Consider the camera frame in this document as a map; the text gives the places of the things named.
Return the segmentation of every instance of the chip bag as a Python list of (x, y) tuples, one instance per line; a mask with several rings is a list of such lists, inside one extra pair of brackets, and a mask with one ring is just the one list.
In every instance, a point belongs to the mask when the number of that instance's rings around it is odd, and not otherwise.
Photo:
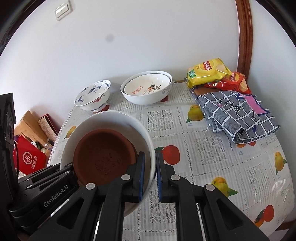
[(232, 73), (221, 59), (215, 58), (189, 68), (187, 70), (187, 86), (192, 88), (195, 85), (221, 80), (227, 74), (231, 75)]
[(220, 81), (208, 83), (204, 86), (226, 91), (233, 90), (242, 94), (251, 94), (246, 83), (245, 75), (239, 72), (232, 72), (232, 75), (226, 75)]

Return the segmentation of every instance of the large white bowl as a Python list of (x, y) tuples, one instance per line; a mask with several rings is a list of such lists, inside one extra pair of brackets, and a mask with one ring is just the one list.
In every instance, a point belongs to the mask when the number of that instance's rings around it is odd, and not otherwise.
[[(156, 170), (155, 151), (151, 137), (146, 128), (136, 118), (116, 110), (109, 110), (97, 113), (84, 120), (70, 135), (61, 160), (61, 169), (65, 165), (73, 162), (74, 151), (79, 141), (87, 133), (99, 129), (107, 128), (120, 132), (136, 148), (137, 152), (145, 152), (145, 172), (143, 199), (148, 195)], [(124, 215), (127, 216), (138, 208), (139, 203), (126, 203)]]
[(145, 74), (132, 79), (124, 87), (127, 95), (148, 95), (163, 90), (170, 83), (170, 78), (164, 74)]
[(109, 80), (99, 80), (85, 87), (75, 98), (74, 104), (83, 110), (101, 111), (107, 105), (110, 97)]
[[(132, 96), (132, 95), (128, 95), (128, 94), (126, 94), (124, 92), (125, 86), (131, 80), (133, 80), (133, 79), (135, 79), (135, 78), (137, 78), (139, 76), (146, 75), (146, 74), (164, 74), (164, 75), (166, 75), (167, 77), (170, 78), (170, 82), (169, 82), (168, 86), (165, 87), (163, 90), (156, 91), (154, 93), (150, 93), (150, 94), (146, 94), (146, 95)], [(146, 72), (135, 74), (132, 77), (128, 78), (126, 81), (124, 81), (123, 84), (120, 87), (120, 91), (128, 101), (130, 101), (130, 102), (132, 102), (134, 104), (143, 104), (143, 105), (154, 104), (156, 102), (159, 102), (160, 100), (162, 100), (163, 98), (165, 98), (168, 95), (168, 93), (172, 89), (172, 84), (173, 84), (172, 80), (173, 80), (172, 76), (167, 72), (158, 71), (158, 70), (146, 71)]]

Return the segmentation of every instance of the clay pot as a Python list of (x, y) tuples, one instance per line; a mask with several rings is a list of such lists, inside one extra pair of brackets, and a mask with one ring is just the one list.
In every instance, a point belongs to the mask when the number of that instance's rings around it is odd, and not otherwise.
[(111, 129), (97, 129), (78, 143), (73, 158), (74, 171), (83, 185), (103, 185), (125, 174), (136, 163), (132, 143)]

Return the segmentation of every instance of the folded cloth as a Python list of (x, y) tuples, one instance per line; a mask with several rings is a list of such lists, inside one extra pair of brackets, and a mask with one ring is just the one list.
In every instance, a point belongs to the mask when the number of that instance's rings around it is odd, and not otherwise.
[(219, 91), (196, 96), (195, 101), (213, 132), (224, 131), (235, 144), (250, 143), (275, 133), (280, 125), (253, 94)]

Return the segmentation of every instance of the red shopping bag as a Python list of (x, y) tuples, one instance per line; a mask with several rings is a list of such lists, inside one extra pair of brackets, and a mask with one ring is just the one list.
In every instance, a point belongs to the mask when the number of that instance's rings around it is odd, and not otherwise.
[[(33, 146), (26, 138), (20, 136), (17, 140), (19, 170), (26, 175), (44, 168), (46, 156)], [(13, 151), (13, 161), (17, 167), (16, 150)]]

